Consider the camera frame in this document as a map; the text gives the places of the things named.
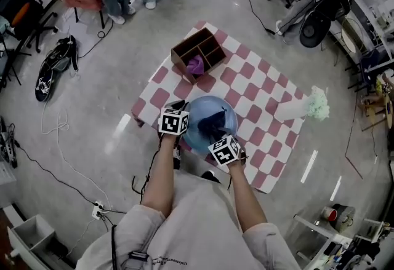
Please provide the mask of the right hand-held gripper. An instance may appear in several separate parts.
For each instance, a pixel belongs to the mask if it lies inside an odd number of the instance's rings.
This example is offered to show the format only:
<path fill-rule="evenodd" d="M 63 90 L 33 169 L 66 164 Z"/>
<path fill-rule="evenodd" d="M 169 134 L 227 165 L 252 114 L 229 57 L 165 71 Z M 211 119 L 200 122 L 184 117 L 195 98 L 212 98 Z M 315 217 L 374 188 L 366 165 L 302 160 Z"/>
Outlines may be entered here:
<path fill-rule="evenodd" d="M 240 160 L 244 164 L 247 159 L 245 150 L 232 135 L 223 137 L 208 146 L 208 149 L 219 166 L 228 165 L 236 160 Z"/>

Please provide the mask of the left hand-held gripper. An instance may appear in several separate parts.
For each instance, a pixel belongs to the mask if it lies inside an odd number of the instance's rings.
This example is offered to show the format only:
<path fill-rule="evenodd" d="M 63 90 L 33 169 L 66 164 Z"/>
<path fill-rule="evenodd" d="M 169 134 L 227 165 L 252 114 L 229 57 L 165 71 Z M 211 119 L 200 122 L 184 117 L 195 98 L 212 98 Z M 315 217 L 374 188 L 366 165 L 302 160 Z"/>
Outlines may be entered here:
<path fill-rule="evenodd" d="M 158 132 L 169 135 L 183 135 L 188 128 L 190 104 L 187 101 L 173 101 L 161 108 Z"/>

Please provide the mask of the dark grey cloth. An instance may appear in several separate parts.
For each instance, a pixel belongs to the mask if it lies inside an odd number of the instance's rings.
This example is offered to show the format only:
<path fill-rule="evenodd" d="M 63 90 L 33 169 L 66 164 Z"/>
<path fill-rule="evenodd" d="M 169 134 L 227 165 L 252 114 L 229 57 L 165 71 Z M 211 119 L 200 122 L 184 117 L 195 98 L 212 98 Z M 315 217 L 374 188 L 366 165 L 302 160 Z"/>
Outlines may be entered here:
<path fill-rule="evenodd" d="M 202 137 L 209 141 L 209 145 L 220 141 L 223 137 L 231 134 L 231 129 L 225 126 L 227 110 L 221 111 L 198 122 L 198 130 Z"/>

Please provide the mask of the blue round bowl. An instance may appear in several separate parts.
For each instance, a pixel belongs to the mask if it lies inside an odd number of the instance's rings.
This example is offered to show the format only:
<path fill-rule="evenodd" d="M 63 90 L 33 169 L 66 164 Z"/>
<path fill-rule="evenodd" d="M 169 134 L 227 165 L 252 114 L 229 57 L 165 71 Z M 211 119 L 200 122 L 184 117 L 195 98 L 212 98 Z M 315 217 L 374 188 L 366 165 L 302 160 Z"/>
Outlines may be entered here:
<path fill-rule="evenodd" d="M 200 155 L 209 154 L 208 146 L 214 140 L 203 135 L 198 128 L 198 124 L 205 118 L 210 118 L 217 113 L 223 113 L 223 125 L 219 122 L 219 128 L 223 128 L 232 135 L 236 135 L 238 129 L 238 119 L 234 109 L 230 104 L 219 97 L 206 95 L 192 100 L 189 103 L 189 123 L 183 139 L 186 144 Z"/>

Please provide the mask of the person's right forearm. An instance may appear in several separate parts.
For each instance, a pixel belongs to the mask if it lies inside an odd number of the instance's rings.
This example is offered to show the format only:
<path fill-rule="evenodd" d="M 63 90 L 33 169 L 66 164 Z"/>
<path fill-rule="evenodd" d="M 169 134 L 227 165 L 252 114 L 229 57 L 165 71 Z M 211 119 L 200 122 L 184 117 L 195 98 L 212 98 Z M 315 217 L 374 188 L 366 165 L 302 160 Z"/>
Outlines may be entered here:
<path fill-rule="evenodd" d="M 236 214 L 242 232 L 258 224 L 266 223 L 267 218 L 247 181 L 241 161 L 236 160 L 230 163 L 228 168 L 233 183 Z"/>

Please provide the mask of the person's left forearm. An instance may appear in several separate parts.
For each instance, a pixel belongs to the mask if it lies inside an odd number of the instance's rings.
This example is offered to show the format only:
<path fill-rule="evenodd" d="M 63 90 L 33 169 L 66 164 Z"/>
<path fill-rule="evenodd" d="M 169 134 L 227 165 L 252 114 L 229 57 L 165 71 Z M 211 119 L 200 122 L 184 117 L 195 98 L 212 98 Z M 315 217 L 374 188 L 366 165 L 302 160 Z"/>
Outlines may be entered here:
<path fill-rule="evenodd" d="M 164 134 L 141 201 L 143 206 L 161 212 L 166 218 L 172 211 L 174 198 L 173 150 L 176 139 L 175 135 Z"/>

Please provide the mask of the purple cloth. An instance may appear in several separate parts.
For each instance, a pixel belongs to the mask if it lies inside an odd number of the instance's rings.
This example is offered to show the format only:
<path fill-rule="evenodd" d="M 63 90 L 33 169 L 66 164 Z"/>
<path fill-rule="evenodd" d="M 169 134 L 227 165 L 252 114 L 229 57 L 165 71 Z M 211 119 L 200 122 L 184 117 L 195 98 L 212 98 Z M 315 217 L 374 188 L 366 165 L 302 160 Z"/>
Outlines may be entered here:
<path fill-rule="evenodd" d="M 187 63 L 187 71 L 195 76 L 202 76 L 204 74 L 204 60 L 200 55 L 195 55 Z"/>

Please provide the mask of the person's right shoe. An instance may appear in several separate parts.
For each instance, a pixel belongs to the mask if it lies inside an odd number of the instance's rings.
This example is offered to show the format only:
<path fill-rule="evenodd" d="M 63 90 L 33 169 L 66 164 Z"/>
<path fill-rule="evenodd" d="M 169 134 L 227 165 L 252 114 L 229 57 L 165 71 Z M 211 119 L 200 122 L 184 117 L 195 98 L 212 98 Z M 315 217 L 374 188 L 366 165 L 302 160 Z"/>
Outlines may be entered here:
<path fill-rule="evenodd" d="M 212 171 L 210 171 L 210 170 L 205 171 L 201 175 L 201 178 L 220 184 L 220 181 L 215 177 L 214 173 Z"/>

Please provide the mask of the wooden compartment box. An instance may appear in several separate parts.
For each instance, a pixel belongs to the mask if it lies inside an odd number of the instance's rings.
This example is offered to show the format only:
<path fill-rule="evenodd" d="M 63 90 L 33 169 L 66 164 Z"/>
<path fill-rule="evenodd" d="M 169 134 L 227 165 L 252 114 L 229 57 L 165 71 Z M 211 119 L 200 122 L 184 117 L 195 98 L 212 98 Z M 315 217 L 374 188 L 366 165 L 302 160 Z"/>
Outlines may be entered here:
<path fill-rule="evenodd" d="M 195 55 L 200 55 L 204 60 L 202 76 L 195 76 L 187 71 L 188 61 Z M 200 29 L 171 49 L 171 61 L 191 84 L 196 84 L 218 67 L 225 58 L 224 50 L 207 28 Z"/>

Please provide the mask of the pink checkered tablecloth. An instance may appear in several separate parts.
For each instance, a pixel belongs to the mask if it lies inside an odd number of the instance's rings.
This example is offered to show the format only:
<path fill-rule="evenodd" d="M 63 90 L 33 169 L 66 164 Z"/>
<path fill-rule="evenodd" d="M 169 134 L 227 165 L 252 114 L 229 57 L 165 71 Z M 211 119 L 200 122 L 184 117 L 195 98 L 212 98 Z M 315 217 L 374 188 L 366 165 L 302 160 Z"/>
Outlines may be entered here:
<path fill-rule="evenodd" d="M 225 100 L 236 113 L 236 134 L 247 149 L 247 180 L 268 194 L 278 182 L 304 123 L 303 118 L 278 120 L 276 109 L 280 103 L 305 95 L 271 64 L 210 23 L 196 23 L 188 35 L 201 29 L 218 39 L 227 56 L 224 63 L 193 85 L 167 57 L 133 105 L 132 116 L 140 125 L 156 127 L 166 103 L 191 102 L 203 95 Z"/>

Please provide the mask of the white vase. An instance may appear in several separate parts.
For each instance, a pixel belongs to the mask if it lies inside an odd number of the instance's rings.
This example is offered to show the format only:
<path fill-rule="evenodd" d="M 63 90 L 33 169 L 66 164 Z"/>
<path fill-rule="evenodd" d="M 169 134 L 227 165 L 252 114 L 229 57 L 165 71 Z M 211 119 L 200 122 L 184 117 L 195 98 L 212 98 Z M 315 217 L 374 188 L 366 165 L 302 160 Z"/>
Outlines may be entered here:
<path fill-rule="evenodd" d="M 301 100 L 291 100 L 285 103 L 279 103 L 274 117 L 280 122 L 304 117 L 308 112 L 308 102 L 308 98 L 305 98 Z"/>

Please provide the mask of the person's light grey shirt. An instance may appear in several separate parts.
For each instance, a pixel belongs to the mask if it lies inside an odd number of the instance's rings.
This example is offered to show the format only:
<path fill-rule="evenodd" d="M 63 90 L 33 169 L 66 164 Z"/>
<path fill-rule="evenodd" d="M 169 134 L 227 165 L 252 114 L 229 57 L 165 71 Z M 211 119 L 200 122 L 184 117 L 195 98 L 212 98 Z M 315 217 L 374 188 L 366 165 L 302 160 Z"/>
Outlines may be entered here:
<path fill-rule="evenodd" d="M 300 270 L 271 223 L 241 232 L 232 201 L 220 184 L 180 170 L 174 173 L 169 216 L 133 206 L 114 232 L 98 238 L 76 270 Z"/>

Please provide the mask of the white power strip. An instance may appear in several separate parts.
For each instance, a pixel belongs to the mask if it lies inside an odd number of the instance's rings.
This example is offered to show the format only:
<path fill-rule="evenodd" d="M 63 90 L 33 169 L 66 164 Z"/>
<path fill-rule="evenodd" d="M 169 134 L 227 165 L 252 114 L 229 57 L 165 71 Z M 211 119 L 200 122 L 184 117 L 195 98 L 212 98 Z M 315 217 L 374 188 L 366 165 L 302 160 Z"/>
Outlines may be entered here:
<path fill-rule="evenodd" d="M 92 209 L 92 217 L 96 220 L 99 220 L 103 211 L 103 204 L 100 201 L 95 201 Z"/>

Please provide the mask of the red and white cup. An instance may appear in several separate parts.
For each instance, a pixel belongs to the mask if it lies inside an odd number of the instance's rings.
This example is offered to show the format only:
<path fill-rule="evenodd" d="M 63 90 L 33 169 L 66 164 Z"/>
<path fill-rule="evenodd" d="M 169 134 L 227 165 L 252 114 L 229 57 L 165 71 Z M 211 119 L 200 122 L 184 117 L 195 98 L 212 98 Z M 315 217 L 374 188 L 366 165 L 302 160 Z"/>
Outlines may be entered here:
<path fill-rule="evenodd" d="M 335 221 L 337 219 L 337 210 L 332 207 L 323 207 L 321 217 L 327 221 Z"/>

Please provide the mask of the white metal rack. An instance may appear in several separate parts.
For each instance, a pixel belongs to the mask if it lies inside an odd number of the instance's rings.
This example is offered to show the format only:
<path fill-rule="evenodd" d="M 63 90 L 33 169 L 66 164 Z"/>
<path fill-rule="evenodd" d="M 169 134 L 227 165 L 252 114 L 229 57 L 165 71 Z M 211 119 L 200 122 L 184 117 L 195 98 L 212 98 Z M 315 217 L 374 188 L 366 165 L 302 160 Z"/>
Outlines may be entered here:
<path fill-rule="evenodd" d="M 394 227 L 389 226 L 388 223 L 384 221 L 375 221 L 364 218 L 363 223 L 371 225 L 372 233 L 370 233 L 370 236 L 367 237 L 360 234 L 355 234 L 352 238 L 349 238 L 337 232 L 332 232 L 327 228 L 311 223 L 299 215 L 294 215 L 293 219 L 326 238 L 325 243 L 312 259 L 306 257 L 300 251 L 297 252 L 297 256 L 307 262 L 307 265 L 303 268 L 303 270 L 314 270 L 317 268 L 320 259 L 322 259 L 322 256 L 324 255 L 324 251 L 330 246 L 331 243 L 340 244 L 343 248 L 348 248 L 351 242 L 355 239 L 365 240 L 373 244 L 378 242 L 378 240 L 382 237 L 383 232 L 388 231 L 389 234 L 394 232 Z"/>

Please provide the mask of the grey bag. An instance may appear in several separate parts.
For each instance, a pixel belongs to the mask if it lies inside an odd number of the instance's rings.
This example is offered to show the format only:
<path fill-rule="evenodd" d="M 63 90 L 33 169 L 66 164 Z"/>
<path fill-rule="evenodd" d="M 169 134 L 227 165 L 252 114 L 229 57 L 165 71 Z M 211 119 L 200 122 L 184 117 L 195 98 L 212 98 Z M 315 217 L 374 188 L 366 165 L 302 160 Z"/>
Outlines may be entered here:
<path fill-rule="evenodd" d="M 337 217 L 334 221 L 330 221 L 329 223 L 338 233 L 344 232 L 353 225 L 353 218 L 356 212 L 354 207 L 334 204 L 332 208 L 336 210 Z"/>

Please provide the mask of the wooden stool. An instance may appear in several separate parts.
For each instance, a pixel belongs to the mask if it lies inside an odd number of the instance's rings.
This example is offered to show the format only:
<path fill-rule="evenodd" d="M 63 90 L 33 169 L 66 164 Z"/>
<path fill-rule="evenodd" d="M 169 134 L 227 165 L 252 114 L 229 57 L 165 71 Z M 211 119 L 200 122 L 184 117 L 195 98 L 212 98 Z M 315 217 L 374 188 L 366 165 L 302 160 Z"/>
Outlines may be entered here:
<path fill-rule="evenodd" d="M 367 95 L 361 101 L 361 109 L 369 121 L 363 131 L 373 129 L 379 124 L 386 124 L 390 130 L 394 126 L 394 102 L 389 93 Z"/>

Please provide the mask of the black gear bundle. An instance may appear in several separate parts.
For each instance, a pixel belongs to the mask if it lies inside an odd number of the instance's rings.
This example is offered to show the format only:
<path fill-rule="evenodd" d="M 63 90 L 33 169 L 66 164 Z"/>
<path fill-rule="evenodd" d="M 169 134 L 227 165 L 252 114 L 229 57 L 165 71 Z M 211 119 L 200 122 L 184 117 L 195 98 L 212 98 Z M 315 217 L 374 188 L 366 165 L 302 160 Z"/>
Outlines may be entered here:
<path fill-rule="evenodd" d="M 6 126 L 4 118 L 0 116 L 0 156 L 13 169 L 18 166 L 14 138 L 15 125 Z"/>

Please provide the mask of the dark blue chair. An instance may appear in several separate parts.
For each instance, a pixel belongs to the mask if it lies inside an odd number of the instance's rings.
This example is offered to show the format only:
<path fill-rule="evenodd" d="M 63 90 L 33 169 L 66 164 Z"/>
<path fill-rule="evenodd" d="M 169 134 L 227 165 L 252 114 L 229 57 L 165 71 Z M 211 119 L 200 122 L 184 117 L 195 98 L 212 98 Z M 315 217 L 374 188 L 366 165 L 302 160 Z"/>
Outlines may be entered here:
<path fill-rule="evenodd" d="M 358 64 L 346 68 L 346 71 L 350 70 L 351 76 L 356 76 L 356 81 L 349 85 L 347 89 L 354 89 L 355 93 L 363 89 L 366 89 L 367 92 L 371 91 L 377 78 L 377 73 L 371 71 L 371 69 L 379 64 L 380 59 L 380 52 L 373 49 L 364 54 Z"/>

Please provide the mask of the white round stool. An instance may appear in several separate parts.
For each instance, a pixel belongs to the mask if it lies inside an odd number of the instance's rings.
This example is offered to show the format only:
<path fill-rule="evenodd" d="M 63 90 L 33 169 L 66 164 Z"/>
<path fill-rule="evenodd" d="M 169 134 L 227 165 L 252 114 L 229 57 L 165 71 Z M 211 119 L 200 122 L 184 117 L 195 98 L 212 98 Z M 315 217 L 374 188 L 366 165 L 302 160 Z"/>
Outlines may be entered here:
<path fill-rule="evenodd" d="M 363 30 L 355 19 L 344 18 L 342 20 L 340 37 L 350 53 L 363 54 L 367 51 Z"/>

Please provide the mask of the white open storage box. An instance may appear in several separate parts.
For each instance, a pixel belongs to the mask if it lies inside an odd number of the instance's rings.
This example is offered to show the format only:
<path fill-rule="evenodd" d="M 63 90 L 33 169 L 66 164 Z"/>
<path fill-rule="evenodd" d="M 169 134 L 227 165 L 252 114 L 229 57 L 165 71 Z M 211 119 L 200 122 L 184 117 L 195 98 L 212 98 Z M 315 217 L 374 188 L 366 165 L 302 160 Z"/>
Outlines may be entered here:
<path fill-rule="evenodd" d="M 7 233 L 12 249 L 10 257 L 20 257 L 31 270 L 74 270 L 50 251 L 55 230 L 41 215 L 8 227 Z"/>

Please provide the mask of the orange seat cushion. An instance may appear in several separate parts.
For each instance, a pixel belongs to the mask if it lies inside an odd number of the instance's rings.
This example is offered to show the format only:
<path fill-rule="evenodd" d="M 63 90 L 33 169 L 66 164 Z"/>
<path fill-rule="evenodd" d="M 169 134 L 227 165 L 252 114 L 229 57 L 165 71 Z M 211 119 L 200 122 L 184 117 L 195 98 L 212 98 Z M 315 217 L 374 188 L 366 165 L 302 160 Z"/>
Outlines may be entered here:
<path fill-rule="evenodd" d="M 22 20 L 25 18 L 27 13 L 29 12 L 30 9 L 30 3 L 26 3 L 23 5 L 23 7 L 15 14 L 14 19 L 12 20 L 11 27 L 15 28 L 18 24 L 22 22 Z"/>

